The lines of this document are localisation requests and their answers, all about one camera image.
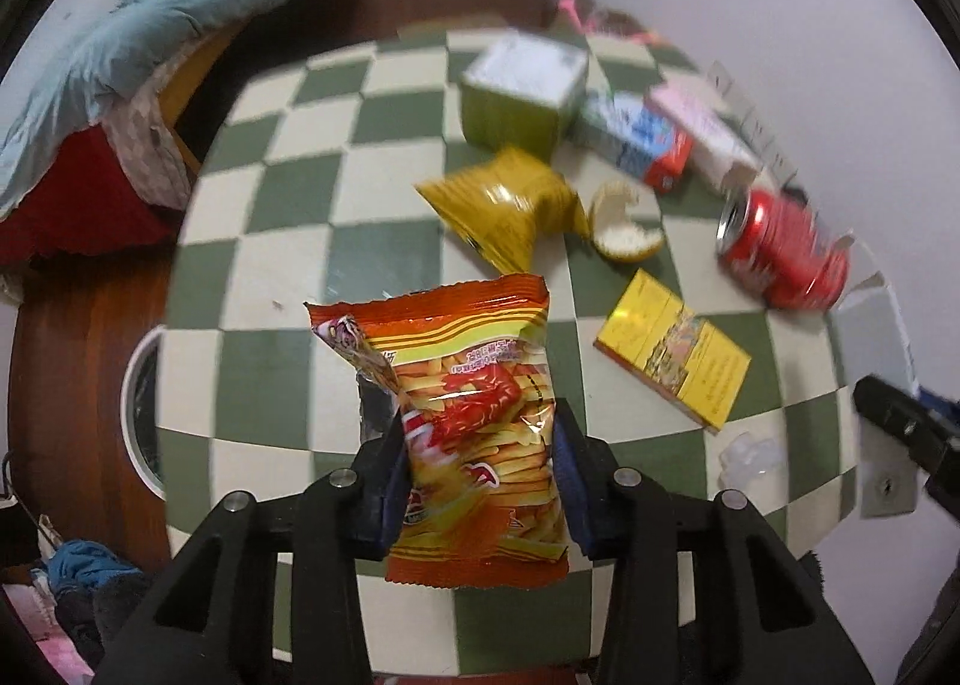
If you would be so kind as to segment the orange chips bag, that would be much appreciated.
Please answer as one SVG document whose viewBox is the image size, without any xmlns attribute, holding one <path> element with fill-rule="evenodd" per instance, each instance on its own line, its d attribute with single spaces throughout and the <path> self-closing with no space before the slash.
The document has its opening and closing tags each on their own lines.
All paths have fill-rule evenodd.
<svg viewBox="0 0 960 685">
<path fill-rule="evenodd" d="M 568 576 L 549 309 L 532 274 L 309 306 L 314 336 L 392 394 L 402 418 L 412 491 L 389 581 L 540 589 Z"/>
</svg>

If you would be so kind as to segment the red soda can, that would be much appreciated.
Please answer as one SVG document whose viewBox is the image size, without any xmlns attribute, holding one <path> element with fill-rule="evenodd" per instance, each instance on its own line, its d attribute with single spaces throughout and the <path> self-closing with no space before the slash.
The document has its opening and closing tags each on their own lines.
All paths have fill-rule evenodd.
<svg viewBox="0 0 960 685">
<path fill-rule="evenodd" d="M 791 196 L 737 187 L 716 231 L 716 256 L 737 285 L 782 311 L 828 311 L 851 269 L 854 236 L 833 236 Z"/>
</svg>

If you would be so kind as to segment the green white medicine box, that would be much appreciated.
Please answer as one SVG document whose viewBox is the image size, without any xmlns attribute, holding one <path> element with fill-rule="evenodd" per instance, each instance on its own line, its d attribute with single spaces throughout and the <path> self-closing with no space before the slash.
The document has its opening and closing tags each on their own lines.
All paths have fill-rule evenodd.
<svg viewBox="0 0 960 685">
<path fill-rule="evenodd" d="M 582 47 L 509 30 L 460 74 L 466 141 L 550 163 L 583 99 L 588 65 Z"/>
</svg>

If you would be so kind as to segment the white round trash bin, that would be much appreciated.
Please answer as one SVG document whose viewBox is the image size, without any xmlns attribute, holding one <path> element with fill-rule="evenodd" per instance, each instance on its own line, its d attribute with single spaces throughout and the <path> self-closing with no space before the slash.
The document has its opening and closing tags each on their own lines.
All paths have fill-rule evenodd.
<svg viewBox="0 0 960 685">
<path fill-rule="evenodd" d="M 164 499 L 158 438 L 158 368 L 164 325 L 139 340 L 125 365 L 121 384 L 121 435 L 135 474 L 156 498 Z"/>
</svg>

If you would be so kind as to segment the white blue long box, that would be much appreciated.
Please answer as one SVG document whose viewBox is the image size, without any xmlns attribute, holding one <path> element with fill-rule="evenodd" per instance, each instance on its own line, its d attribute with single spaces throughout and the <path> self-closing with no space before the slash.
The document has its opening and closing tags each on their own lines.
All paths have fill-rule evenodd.
<svg viewBox="0 0 960 685">
<path fill-rule="evenodd" d="M 882 272 L 851 283 L 828 313 L 850 388 L 859 454 L 859 514 L 906 516 L 918 504 L 918 469 L 908 448 L 884 428 L 898 394 L 918 391 L 907 328 Z"/>
</svg>

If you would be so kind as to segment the yellow flat packet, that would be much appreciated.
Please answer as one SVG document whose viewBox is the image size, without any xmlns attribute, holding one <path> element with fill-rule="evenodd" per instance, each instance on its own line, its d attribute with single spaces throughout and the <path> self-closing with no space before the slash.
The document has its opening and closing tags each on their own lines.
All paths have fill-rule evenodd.
<svg viewBox="0 0 960 685">
<path fill-rule="evenodd" d="M 608 314 L 594 347 L 713 430 L 729 420 L 752 363 L 731 337 L 643 269 Z"/>
</svg>

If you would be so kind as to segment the clear plastic cup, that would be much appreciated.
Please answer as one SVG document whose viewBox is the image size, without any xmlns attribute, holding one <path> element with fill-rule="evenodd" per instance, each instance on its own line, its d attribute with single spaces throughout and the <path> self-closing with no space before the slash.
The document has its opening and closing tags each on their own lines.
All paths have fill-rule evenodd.
<svg viewBox="0 0 960 685">
<path fill-rule="evenodd" d="M 786 449 L 782 448 L 781 442 L 742 433 L 719 454 L 719 487 L 745 492 L 754 481 L 778 470 L 785 460 Z"/>
</svg>

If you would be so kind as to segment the green white checkered tablecloth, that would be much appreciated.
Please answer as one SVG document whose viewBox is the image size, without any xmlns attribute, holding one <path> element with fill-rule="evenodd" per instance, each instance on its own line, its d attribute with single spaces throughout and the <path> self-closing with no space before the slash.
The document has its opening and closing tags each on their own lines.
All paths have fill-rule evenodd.
<svg viewBox="0 0 960 685">
<path fill-rule="evenodd" d="M 665 233 L 647 272 L 750 357 L 722 428 L 596 347 L 630 274 L 581 241 L 537 246 L 545 316 L 473 309 L 480 259 L 416 185 L 472 159 L 452 79 L 482 43 L 449 33 L 425 47 L 363 44 L 242 92 L 200 178 L 167 307 L 160 441 L 172 540 L 226 493 L 290 495 L 358 449 L 355 373 L 309 329 L 309 301 L 327 300 L 356 306 L 421 399 L 473 375 L 492 340 L 529 332 L 542 352 L 523 383 L 553 387 L 589 435 L 674 492 L 716 493 L 732 436 L 781 441 L 786 464 L 748 495 L 793 552 L 809 552 L 856 501 L 850 398 L 822 319 L 771 314 L 718 269 L 719 205 L 695 178 L 643 197 L 641 214 Z"/>
</svg>

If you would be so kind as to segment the yellow snack bag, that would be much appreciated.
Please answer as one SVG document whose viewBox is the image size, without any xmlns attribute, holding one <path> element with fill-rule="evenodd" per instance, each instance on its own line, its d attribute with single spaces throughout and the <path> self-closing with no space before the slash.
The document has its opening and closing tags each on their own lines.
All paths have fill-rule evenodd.
<svg viewBox="0 0 960 685">
<path fill-rule="evenodd" d="M 487 163 L 423 181 L 415 191 L 500 274 L 528 274 L 540 238 L 590 235 L 576 189 L 521 148 L 503 148 Z"/>
</svg>

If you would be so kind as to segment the blue cloth pile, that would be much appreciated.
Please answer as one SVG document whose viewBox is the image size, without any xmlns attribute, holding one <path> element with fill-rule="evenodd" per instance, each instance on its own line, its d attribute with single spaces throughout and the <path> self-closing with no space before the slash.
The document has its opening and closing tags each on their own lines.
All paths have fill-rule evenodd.
<svg viewBox="0 0 960 685">
<path fill-rule="evenodd" d="M 67 540 L 47 562 L 47 581 L 56 596 L 75 589 L 96 591 L 117 576 L 139 573 L 139 566 L 93 540 Z"/>
</svg>

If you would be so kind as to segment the blue red milk carton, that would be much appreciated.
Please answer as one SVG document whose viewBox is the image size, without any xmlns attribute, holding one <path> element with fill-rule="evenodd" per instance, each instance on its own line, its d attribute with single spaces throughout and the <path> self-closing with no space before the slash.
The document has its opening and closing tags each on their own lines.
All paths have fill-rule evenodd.
<svg viewBox="0 0 960 685">
<path fill-rule="evenodd" d="M 680 183 L 693 147 L 685 130 L 630 91 L 588 91 L 571 139 L 659 194 Z"/>
</svg>

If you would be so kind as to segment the red bed sheet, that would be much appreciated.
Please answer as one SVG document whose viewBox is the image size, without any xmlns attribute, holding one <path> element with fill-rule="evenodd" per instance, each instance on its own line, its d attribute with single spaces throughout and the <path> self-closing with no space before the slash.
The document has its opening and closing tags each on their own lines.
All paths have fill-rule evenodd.
<svg viewBox="0 0 960 685">
<path fill-rule="evenodd" d="M 174 236 L 183 213 L 147 204 L 124 175 L 106 132 L 95 125 L 64 140 L 36 189 L 3 220 L 0 262 L 153 246 Z"/>
</svg>

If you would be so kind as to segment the patterned grey pink blanket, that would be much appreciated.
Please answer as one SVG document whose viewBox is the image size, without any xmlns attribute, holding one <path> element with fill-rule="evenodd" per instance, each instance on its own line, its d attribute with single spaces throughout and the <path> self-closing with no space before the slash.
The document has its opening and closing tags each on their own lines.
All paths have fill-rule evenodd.
<svg viewBox="0 0 960 685">
<path fill-rule="evenodd" d="M 133 191 L 149 205 L 184 210 L 189 202 L 187 164 L 163 121 L 160 93 L 199 41 L 189 41 L 158 65 L 130 100 L 112 103 L 99 121 Z"/>
</svg>

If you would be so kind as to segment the pink plush toy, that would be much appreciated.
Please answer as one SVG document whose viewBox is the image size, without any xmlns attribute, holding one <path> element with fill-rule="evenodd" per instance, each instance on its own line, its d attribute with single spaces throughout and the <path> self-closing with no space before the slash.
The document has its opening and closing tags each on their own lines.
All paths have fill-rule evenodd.
<svg viewBox="0 0 960 685">
<path fill-rule="evenodd" d="M 551 28 L 578 35 L 605 35 L 652 46 L 667 40 L 641 25 L 630 13 L 608 8 L 593 0 L 550 0 Z"/>
</svg>

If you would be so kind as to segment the white wall power strip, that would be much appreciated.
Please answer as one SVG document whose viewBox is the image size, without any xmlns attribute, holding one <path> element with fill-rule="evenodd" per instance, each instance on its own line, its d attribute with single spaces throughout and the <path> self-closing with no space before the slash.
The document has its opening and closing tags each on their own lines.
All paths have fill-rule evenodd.
<svg viewBox="0 0 960 685">
<path fill-rule="evenodd" d="M 776 141 L 775 132 L 761 117 L 757 103 L 748 97 L 719 61 L 709 66 L 708 79 L 724 103 L 729 106 L 732 118 L 736 119 L 736 127 L 740 135 L 748 143 L 748 147 L 754 150 L 755 155 L 763 161 L 765 168 L 773 176 L 776 186 L 797 186 L 799 184 L 797 168 L 786 157 L 786 153 L 782 152 L 782 148 Z"/>
</svg>

